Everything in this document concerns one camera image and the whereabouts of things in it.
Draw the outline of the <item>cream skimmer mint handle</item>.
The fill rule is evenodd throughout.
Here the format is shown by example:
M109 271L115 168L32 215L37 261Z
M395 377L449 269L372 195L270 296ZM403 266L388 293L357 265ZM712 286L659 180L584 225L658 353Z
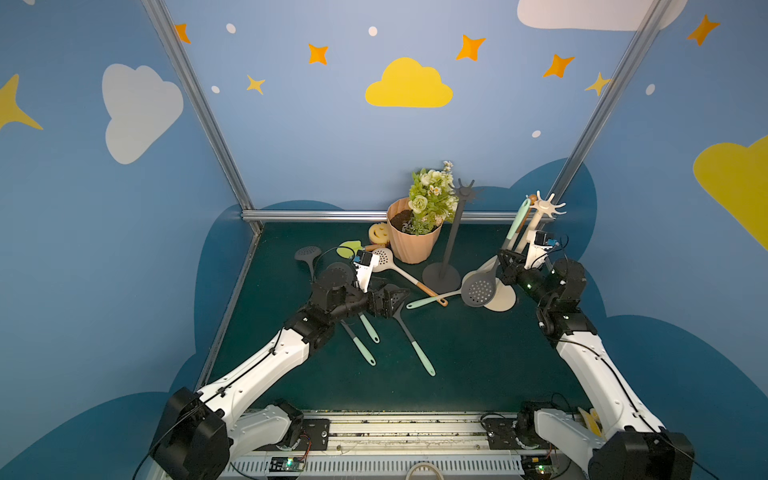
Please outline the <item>cream skimmer mint handle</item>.
M408 310L413 310L413 309L421 308L421 307L426 306L426 305L431 304L431 303L438 303L441 306L447 306L448 305L447 299L449 297L452 297L452 296L455 296L455 295L459 295L460 293L461 293L460 290L454 290L454 291L447 292L447 293L444 293L444 294L440 294L440 295L437 295L437 296L425 297L425 298L422 298L422 299L419 299L419 300L412 301L412 302L408 303L406 305L406 308Z

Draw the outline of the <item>cream skimmer wood handle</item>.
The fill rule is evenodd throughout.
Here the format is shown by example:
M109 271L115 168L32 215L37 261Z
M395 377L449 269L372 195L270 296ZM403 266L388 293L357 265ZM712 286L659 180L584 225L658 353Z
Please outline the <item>cream skimmer wood handle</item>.
M492 272L496 277L504 278L512 268L522 268L526 265L528 224L533 219L536 202L535 195L529 195L523 201L502 244L502 253L488 259L477 269L478 272Z

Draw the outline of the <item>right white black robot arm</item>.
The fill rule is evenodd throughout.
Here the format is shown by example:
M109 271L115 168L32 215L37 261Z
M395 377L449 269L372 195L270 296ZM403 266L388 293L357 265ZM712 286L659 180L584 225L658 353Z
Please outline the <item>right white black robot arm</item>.
M539 328L576 376L598 415L593 432L570 413L525 410L519 431L557 447L588 479L689 479L695 463L688 438L668 430L632 390L610 359L597 328L579 307L587 286L584 267L570 258L526 265L502 250L500 277L536 303Z

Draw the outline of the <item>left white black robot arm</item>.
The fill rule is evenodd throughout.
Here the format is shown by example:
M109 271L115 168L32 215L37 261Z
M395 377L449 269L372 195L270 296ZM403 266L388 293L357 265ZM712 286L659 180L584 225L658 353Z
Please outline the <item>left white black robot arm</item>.
M242 414L289 371L333 336L338 322L361 313L392 318L409 289L382 279L362 288L338 269L311 285L308 302L257 353L220 379L167 401L151 446L153 459L173 479L216 479L228 464L266 445L295 443L301 411L286 402L265 407L239 425Z

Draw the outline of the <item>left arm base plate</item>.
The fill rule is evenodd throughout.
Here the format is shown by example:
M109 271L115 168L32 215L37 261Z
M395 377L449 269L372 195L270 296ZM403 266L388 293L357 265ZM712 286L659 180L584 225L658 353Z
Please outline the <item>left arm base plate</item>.
M325 451L328 448L330 425L330 420L326 418L293 421L278 446L293 451Z

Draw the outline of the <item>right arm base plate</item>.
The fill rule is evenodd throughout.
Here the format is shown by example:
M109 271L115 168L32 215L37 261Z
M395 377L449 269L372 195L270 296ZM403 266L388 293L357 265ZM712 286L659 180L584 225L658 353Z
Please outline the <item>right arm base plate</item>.
M486 433L491 450L535 450L540 443L519 434L517 421L500 415L483 416L480 425Z

